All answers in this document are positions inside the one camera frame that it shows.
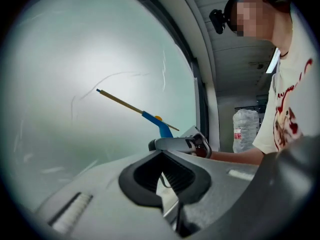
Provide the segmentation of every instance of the gray machine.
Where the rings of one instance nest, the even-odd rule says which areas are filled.
[[[315,143],[307,138],[268,154],[258,168],[192,155],[194,147],[211,152],[193,127],[151,141],[147,154],[90,169],[32,219],[59,239],[256,239],[283,227],[307,200],[319,162]]]

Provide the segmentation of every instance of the ceiling panel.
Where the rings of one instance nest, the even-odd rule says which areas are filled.
[[[194,0],[205,22],[214,54],[217,93],[255,88],[267,70],[275,47],[268,41],[239,37],[227,26],[217,34],[209,14],[213,9],[224,11],[228,0]]]

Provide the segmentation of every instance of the person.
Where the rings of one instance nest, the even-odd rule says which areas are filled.
[[[254,148],[241,153],[213,151],[211,159],[259,165],[265,154],[279,152],[303,136],[291,109],[290,95],[310,68],[317,52],[289,2],[229,0],[224,18],[238,36],[267,40],[280,51],[279,66],[272,76],[268,103]]]

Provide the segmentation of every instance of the frosted glass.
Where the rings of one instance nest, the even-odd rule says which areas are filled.
[[[180,129],[196,124],[192,73],[136,0],[40,0],[1,55],[3,159],[34,210],[79,173],[148,151],[158,128],[96,88]]]

